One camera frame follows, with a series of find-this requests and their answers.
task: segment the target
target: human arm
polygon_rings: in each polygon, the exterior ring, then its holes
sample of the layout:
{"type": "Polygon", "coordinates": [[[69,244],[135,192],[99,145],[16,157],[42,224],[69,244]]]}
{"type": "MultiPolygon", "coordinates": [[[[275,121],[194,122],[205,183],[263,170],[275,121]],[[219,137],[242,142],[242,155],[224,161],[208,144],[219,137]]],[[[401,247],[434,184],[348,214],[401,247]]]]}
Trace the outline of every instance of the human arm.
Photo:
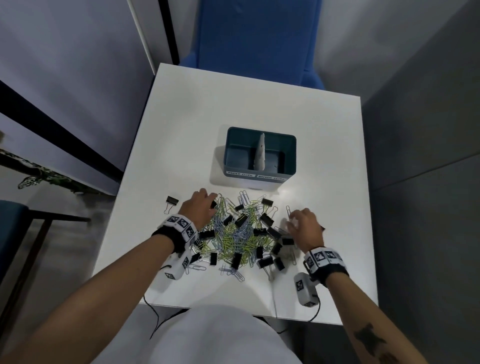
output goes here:
{"type": "MultiPolygon", "coordinates": [[[[322,227],[309,209],[293,211],[298,227],[288,231],[304,252],[324,246],[322,227]]],[[[378,306],[344,273],[332,273],[326,285],[343,326],[363,364],[426,364],[427,361],[378,306]]]]}
{"type": "MultiPolygon", "coordinates": [[[[216,194],[193,193],[179,214],[199,230],[215,213],[216,194]]],[[[90,363],[110,343],[174,250],[164,235],[154,235],[89,279],[0,364],[90,363]]]]}

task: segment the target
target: human hand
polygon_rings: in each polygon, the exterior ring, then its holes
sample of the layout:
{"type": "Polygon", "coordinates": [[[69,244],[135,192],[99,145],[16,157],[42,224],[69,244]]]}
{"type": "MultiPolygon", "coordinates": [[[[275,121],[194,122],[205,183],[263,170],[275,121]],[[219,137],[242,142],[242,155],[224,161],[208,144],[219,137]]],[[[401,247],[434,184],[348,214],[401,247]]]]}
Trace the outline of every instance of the human hand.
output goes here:
{"type": "Polygon", "coordinates": [[[289,217],[298,220],[298,227],[287,221],[287,229],[300,250],[306,253],[319,246],[324,246],[322,227],[313,212],[304,208],[302,211],[293,211],[289,217]]]}
{"type": "Polygon", "coordinates": [[[210,208],[216,197],[217,194],[207,194],[207,190],[201,188],[193,193],[190,200],[181,204],[179,214],[193,222],[197,230],[200,231],[216,213],[214,208],[210,208]]]}

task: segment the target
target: person's left hand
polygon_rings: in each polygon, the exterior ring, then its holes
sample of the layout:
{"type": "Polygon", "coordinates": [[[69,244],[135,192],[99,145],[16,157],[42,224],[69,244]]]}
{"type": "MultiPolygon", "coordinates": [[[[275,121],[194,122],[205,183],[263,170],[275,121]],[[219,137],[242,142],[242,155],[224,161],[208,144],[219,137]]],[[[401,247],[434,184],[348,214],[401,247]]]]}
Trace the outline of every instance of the person's left hand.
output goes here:
{"type": "Polygon", "coordinates": [[[198,231],[210,222],[216,210],[210,208],[212,201],[215,200],[217,194],[207,194],[207,190],[201,188],[195,191],[190,200],[185,201],[179,210],[179,214],[190,219],[195,224],[198,231]]]}

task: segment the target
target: person's right arm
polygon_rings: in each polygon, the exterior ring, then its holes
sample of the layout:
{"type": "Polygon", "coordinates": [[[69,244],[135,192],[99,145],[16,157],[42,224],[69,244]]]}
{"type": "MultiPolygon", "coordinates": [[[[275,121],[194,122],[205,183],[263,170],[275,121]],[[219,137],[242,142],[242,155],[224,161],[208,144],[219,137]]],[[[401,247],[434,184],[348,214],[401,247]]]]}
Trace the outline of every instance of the person's right arm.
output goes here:
{"type": "MultiPolygon", "coordinates": [[[[322,227],[309,209],[293,211],[288,231],[304,252],[324,246],[322,227]]],[[[363,364],[426,364],[427,361],[378,306],[344,273],[332,273],[326,285],[343,326],[363,364]]]]}

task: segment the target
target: dark chair leg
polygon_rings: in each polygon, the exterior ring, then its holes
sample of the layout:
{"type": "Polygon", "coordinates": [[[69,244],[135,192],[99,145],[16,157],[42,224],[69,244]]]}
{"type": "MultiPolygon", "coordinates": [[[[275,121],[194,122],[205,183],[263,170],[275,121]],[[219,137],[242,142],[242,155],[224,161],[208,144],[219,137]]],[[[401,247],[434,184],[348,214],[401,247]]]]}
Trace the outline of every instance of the dark chair leg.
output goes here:
{"type": "Polygon", "coordinates": [[[32,267],[35,263],[38,252],[42,247],[43,241],[45,240],[45,237],[47,235],[47,232],[51,224],[52,224],[52,219],[48,219],[48,220],[46,219],[43,222],[42,227],[40,228],[40,231],[38,232],[38,235],[36,236],[35,241],[32,245],[32,248],[28,253],[24,267],[22,268],[22,271],[18,276],[17,282],[15,283],[15,287],[13,288],[13,291],[10,293],[10,297],[8,298],[7,304],[5,305],[5,308],[3,309],[3,312],[1,313],[1,316],[0,316],[0,337],[3,335],[3,332],[5,331],[8,320],[12,314],[13,308],[15,307],[15,304],[17,303],[17,300],[20,297],[20,292],[22,291],[22,288],[28,278],[28,275],[32,270],[32,267]]]}
{"type": "Polygon", "coordinates": [[[53,212],[45,212],[45,211],[37,211],[37,210],[30,210],[30,215],[32,218],[38,218],[41,220],[61,220],[61,221],[83,221],[83,222],[90,222],[90,218],[82,218],[80,216],[73,216],[73,215],[64,215],[64,214],[55,214],[53,212]]]}

